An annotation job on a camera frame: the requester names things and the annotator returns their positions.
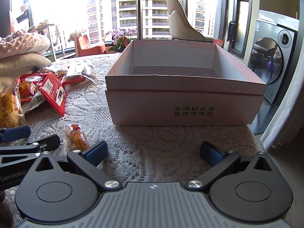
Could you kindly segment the yellow small bread bag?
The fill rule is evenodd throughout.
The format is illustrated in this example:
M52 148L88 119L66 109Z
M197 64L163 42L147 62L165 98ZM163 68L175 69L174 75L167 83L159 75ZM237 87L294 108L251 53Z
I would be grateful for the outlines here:
M25 125L24 112L19 92L19 78L1 92L1 128L15 128Z

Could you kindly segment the small orange snack packet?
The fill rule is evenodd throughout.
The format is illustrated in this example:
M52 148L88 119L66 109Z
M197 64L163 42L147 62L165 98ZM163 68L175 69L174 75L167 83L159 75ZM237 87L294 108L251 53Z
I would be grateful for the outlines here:
M89 143L86 134L83 132L79 123L64 123L64 134L66 141L66 152L73 150L85 151L89 149Z

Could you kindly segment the red spicy snack packet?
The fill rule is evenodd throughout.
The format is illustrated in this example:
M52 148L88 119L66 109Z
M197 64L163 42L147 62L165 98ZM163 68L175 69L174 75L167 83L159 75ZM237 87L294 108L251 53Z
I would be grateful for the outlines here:
M61 115L64 116L66 91L60 80L53 74L48 73L39 87L48 103Z

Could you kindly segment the red chicken snack pouch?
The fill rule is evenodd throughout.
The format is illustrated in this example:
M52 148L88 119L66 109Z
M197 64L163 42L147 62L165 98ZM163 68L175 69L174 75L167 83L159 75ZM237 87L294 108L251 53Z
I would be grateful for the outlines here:
M24 74L19 77L19 93L24 114L46 102L40 91L40 87L46 76L47 74L44 73L34 73Z

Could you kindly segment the clear cracker packet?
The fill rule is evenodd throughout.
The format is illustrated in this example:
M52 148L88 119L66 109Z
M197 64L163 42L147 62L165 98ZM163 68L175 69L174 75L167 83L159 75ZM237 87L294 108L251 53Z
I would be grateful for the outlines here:
M95 84L99 83L95 67L90 63L81 62L69 66L66 75L62 79L62 84L65 86L68 84L83 82L85 80L90 80Z

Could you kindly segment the white lace tablecloth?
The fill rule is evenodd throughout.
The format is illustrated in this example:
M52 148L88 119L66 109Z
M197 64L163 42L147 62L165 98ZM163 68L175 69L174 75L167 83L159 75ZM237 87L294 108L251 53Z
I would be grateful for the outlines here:
M254 155L260 145L246 125L145 127L114 125L110 116L105 76L119 54L64 59L56 67L88 63L95 67L99 83L89 80L66 89L65 114L61 116L47 102L25 115L29 141L56 134L61 144L54 155L66 153L64 124L79 123L91 145L108 144L108 156L100 169L118 181L185 183L208 169L200 158L200 145L208 141L221 150Z

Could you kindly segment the beige folded blanket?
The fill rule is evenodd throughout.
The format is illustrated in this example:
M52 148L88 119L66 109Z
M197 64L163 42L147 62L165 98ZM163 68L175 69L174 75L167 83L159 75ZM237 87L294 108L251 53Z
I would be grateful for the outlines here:
M29 52L1 59L1 91L17 77L26 74L34 67L49 67L52 62L40 54Z

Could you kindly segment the pink bumpy blanket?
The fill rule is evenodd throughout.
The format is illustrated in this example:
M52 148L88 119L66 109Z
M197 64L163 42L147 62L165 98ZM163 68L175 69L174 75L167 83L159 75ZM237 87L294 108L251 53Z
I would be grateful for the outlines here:
M45 51L50 47L50 40L39 34L38 32L24 32L19 30L5 38L1 38L1 59L34 52L44 55Z

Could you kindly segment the pink cardboard box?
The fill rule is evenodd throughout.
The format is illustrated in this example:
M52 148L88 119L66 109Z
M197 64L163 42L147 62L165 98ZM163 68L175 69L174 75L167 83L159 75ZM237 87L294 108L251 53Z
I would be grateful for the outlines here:
M221 47L134 40L105 77L115 125L214 126L252 123L266 84Z

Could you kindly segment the orange kids chair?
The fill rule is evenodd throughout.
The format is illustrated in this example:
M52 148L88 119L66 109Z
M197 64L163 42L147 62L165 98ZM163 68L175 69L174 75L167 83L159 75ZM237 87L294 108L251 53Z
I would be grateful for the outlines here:
M70 34L68 41L74 41L76 57L106 54L105 43L91 44L88 36L83 31L75 31Z

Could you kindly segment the red bag on floor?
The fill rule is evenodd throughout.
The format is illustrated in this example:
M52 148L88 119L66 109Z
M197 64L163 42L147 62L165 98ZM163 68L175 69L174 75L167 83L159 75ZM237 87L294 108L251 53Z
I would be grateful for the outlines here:
M223 45L224 45L223 40L220 40L220 39L213 39L213 44L215 44L219 47L223 47Z

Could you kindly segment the purple orchid flower pot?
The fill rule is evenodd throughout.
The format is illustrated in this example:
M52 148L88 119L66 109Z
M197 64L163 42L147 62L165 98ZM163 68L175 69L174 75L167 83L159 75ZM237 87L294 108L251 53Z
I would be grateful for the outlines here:
M132 41L131 37L137 34L137 29L114 29L112 31L108 31L106 36L111 36L112 46L109 48L109 51L114 52L123 52L124 49L130 44Z

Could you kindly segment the cream upholstered chair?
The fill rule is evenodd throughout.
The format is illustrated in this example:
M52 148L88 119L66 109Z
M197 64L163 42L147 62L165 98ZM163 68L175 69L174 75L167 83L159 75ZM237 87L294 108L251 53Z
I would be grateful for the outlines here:
M197 42L213 43L213 38L204 36L194 29L186 16L182 4L178 0L166 0L169 20L169 31L172 38Z

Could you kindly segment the grey washing machine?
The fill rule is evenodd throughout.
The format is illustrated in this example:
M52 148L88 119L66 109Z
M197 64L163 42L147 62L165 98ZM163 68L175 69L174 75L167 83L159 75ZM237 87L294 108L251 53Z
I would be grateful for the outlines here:
M299 20L283 14L260 10L248 67L267 87L264 97L277 102L294 52Z

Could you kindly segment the black framed door panel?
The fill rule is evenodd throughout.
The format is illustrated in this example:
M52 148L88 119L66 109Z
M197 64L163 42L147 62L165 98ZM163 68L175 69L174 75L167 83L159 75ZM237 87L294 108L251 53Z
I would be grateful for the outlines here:
M245 55L251 11L252 0L234 0L232 21L228 24L228 51L241 59Z

